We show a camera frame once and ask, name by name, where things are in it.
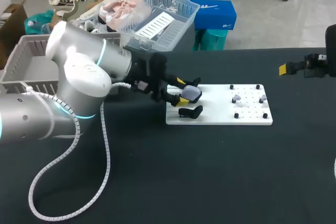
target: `gray plastic bin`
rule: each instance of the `gray plastic bin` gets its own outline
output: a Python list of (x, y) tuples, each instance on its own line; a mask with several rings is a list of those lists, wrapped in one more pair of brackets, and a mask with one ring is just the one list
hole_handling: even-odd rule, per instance
[[(120, 33), (95, 34), (120, 45)], [(21, 81), (37, 92), (56, 94), (57, 65), (45, 57), (49, 35), (22, 36), (8, 58), (0, 82), (6, 93), (23, 93)]]

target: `white plastic basket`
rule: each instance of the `white plastic basket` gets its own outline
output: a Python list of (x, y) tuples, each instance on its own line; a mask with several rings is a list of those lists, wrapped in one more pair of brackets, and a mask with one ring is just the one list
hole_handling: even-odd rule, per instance
[[(199, 4), (190, 0), (144, 0), (144, 6), (137, 6), (117, 31), (121, 33), (123, 45), (145, 51), (172, 51), (193, 23), (199, 8)], [(161, 35), (147, 39), (134, 34), (162, 12), (174, 20)]]

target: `teal bag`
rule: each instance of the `teal bag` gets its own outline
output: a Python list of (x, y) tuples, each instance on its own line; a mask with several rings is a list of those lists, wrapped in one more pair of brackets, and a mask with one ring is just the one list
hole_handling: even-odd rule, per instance
[(45, 24), (49, 24), (52, 20), (52, 16), (54, 15), (53, 10), (48, 10), (45, 13), (38, 13), (35, 14), (29, 18), (27, 18), (24, 22), (25, 24), (25, 31), (26, 35), (32, 35), (32, 34), (48, 34), (47, 32), (48, 29), (42, 29), (42, 27)]

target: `white pegboard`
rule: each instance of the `white pegboard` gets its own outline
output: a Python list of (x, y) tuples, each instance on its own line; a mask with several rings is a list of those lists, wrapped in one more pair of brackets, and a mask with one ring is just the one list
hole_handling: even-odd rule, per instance
[[(188, 125), (271, 125), (273, 118), (269, 108), (268, 100), (259, 103), (259, 99), (265, 93), (264, 86), (256, 88), (256, 84), (201, 84), (198, 88), (202, 91), (202, 97), (196, 104), (188, 104), (182, 107), (173, 107), (167, 103), (166, 123), (167, 124), (188, 124)], [(168, 86), (170, 94), (181, 94), (181, 90)], [(234, 95), (241, 97), (240, 101), (232, 103)], [(197, 119), (181, 118), (178, 114), (179, 108), (194, 109), (203, 106), (203, 112)]]

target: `white cable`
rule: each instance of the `white cable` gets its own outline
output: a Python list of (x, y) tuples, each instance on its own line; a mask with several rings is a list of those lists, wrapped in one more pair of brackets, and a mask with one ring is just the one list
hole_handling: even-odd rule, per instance
[[(115, 87), (125, 87), (125, 88), (130, 89), (131, 85), (129, 85), (127, 83), (124, 83), (124, 82), (117, 82), (117, 83), (114, 83), (111, 86), (111, 89), (115, 88)], [(67, 104), (65, 104), (63, 101), (58, 99), (56, 96), (53, 96), (53, 95), (50, 95), (50, 94), (44, 94), (44, 93), (40, 93), (40, 92), (35, 92), (35, 91), (33, 91), (32, 94), (36, 95), (36, 96), (41, 96), (42, 98), (51, 99), (52, 101), (57, 102), (59, 105), (61, 105), (64, 109), (66, 109), (69, 112), (70, 116), (73, 119), (73, 122), (75, 123), (76, 133), (75, 133), (74, 141), (72, 142), (70, 147), (62, 155), (60, 155), (55, 160), (51, 161), (47, 166), (45, 166), (35, 176), (33, 182), (31, 183), (31, 186), (30, 186), (30, 189), (29, 189), (29, 194), (28, 194), (29, 207), (30, 207), (31, 211), (33, 212), (33, 214), (37, 218), (39, 218), (41, 220), (45, 220), (45, 221), (67, 220), (67, 219), (73, 218), (73, 217), (81, 214), (82, 212), (87, 210), (93, 203), (95, 203), (95, 201), (98, 199), (98, 197), (101, 195), (102, 191), (104, 190), (104, 188), (106, 186), (106, 183), (107, 183), (107, 180), (108, 180), (109, 175), (110, 175), (111, 159), (110, 159), (110, 148), (109, 148), (109, 142), (108, 142), (108, 137), (107, 137), (107, 132), (106, 132), (105, 118), (104, 118), (104, 103), (100, 106), (101, 126), (102, 126), (102, 131), (103, 131), (104, 142), (105, 142), (105, 149), (106, 149), (106, 172), (105, 172), (103, 182), (102, 182), (101, 186), (99, 187), (99, 190), (97, 191), (95, 196), (88, 203), (86, 203), (86, 205), (84, 205), (79, 210), (77, 210), (77, 211), (75, 211), (71, 214), (64, 215), (64, 216), (49, 217), (49, 216), (44, 216), (44, 215), (40, 214), (34, 206), (33, 193), (34, 193), (35, 186), (36, 186), (38, 180), (42, 177), (42, 175), (47, 170), (49, 170), (51, 167), (56, 165), (59, 161), (61, 161), (63, 158), (65, 158), (67, 155), (69, 155), (74, 150), (74, 148), (76, 147), (76, 145), (79, 141), (79, 137), (80, 137), (80, 125), (79, 125), (78, 119), (77, 119), (75, 113), (73, 112), (73, 110)]]
[(51, 135), (51, 133), (54, 130), (54, 127), (55, 127), (55, 116), (54, 116), (53, 112), (51, 111), (51, 108), (49, 107), (48, 103), (41, 96), (37, 95), (36, 92), (34, 91), (34, 89), (31, 86), (28, 86), (25, 82), (22, 82), (22, 81), (20, 83), (21, 83), (21, 85), (23, 85), (26, 88), (27, 93), (33, 94), (43, 104), (43, 106), (48, 111), (48, 114), (50, 116), (49, 131), (47, 132), (47, 134), (45, 136), (41, 137), (40, 139), (47, 138), (48, 136)]

